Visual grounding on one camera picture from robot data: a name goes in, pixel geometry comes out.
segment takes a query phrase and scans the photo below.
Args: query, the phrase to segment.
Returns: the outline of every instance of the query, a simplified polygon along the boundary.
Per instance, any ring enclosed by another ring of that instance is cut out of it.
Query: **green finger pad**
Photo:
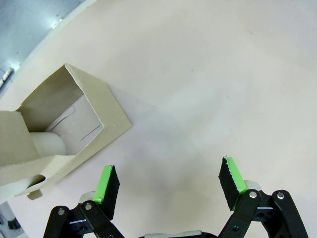
[[[227,165],[229,167],[229,171],[231,173],[232,179],[237,187],[237,190],[239,193],[244,193],[246,190],[248,190],[248,187],[243,181],[243,178],[236,166],[236,164],[233,161],[232,157],[226,157]]]
[[[109,178],[111,175],[111,171],[112,171],[112,166],[105,166],[103,173],[100,177],[95,195],[94,195],[94,201],[97,204],[101,204],[101,202],[103,201],[105,194],[106,194],[106,189],[107,189],[107,185],[109,182]]]

